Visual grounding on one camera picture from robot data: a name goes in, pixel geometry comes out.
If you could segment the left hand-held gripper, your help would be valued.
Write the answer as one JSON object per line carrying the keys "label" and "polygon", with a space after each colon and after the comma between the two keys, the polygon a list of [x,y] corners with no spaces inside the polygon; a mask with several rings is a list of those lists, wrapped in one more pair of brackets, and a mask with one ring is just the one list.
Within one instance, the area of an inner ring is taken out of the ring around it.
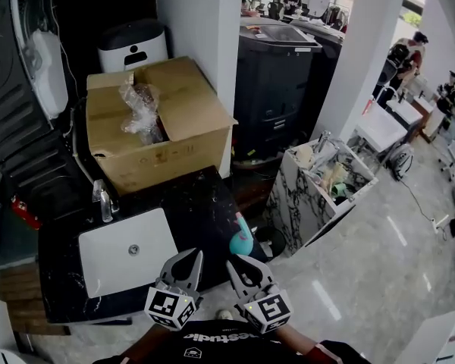
{"label": "left hand-held gripper", "polygon": [[188,249],[164,264],[160,278],[149,288],[144,312],[154,323],[172,331],[181,330],[202,300],[197,287],[202,277],[204,254]]}

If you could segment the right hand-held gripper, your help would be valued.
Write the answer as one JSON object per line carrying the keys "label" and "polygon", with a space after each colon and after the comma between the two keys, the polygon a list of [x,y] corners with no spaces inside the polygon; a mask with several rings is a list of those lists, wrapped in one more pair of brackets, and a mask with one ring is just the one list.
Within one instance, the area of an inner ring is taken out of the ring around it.
{"label": "right hand-held gripper", "polygon": [[257,332],[266,334],[288,323],[291,301],[265,263],[236,254],[226,261],[226,268],[239,298],[235,309]]}

